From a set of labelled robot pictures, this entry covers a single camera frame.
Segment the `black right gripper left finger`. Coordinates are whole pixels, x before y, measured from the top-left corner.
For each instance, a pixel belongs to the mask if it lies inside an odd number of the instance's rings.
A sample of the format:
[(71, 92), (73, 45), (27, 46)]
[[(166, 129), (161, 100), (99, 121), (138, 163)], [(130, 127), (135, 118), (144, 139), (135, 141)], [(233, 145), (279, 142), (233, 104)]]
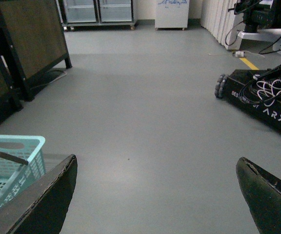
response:
[(0, 234), (58, 234), (76, 186), (75, 155), (0, 208)]

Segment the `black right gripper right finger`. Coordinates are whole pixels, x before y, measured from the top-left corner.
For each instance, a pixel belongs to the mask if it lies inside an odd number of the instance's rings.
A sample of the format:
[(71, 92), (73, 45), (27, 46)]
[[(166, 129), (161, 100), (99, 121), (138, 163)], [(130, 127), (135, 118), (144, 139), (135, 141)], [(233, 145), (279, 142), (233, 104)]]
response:
[(281, 180), (245, 157), (236, 174), (259, 233), (281, 234)]

